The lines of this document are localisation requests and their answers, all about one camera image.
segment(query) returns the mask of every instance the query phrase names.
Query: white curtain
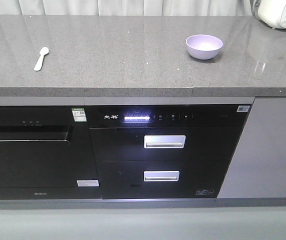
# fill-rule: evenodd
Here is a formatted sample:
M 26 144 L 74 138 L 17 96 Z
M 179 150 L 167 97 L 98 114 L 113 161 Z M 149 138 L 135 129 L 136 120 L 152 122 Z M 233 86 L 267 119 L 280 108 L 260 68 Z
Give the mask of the white curtain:
M 0 0 L 0 14 L 251 16 L 251 0 Z

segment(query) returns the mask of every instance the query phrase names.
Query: gray floor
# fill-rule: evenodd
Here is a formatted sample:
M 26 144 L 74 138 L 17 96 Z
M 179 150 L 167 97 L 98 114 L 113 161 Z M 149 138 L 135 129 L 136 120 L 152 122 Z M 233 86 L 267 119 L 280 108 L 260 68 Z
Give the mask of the gray floor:
M 285 240 L 286 207 L 0 210 L 0 240 Z

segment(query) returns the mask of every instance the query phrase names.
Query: white sticker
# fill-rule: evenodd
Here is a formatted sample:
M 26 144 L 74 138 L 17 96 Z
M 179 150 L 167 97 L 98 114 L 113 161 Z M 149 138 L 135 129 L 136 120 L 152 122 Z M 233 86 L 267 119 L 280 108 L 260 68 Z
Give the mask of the white sticker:
M 240 113 L 247 113 L 249 111 L 249 107 L 248 105 L 242 105 L 242 106 L 238 106 L 237 108 L 237 112 Z
M 86 122 L 86 114 L 84 108 L 72 108 L 75 122 Z
M 86 122 L 86 117 L 85 116 L 75 116 L 74 121 L 75 122 Z
M 99 187 L 98 180 L 77 180 L 79 187 Z

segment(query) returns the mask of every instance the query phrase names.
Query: dishwasher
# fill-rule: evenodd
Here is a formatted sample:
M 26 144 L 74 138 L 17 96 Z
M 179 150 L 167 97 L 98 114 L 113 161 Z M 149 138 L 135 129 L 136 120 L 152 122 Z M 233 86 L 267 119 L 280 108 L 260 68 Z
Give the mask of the dishwasher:
M 84 106 L 0 106 L 0 200 L 99 199 Z
M 251 102 L 85 106 L 103 199 L 216 198 Z

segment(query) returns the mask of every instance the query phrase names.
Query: qr code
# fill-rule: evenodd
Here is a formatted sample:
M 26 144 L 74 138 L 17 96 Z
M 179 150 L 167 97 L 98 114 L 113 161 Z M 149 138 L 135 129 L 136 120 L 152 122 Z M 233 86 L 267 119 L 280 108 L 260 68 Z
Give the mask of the qr code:
M 244 106 L 238 106 L 237 108 L 237 112 L 240 113 L 247 113 L 249 111 L 249 107 L 248 105 L 244 105 Z

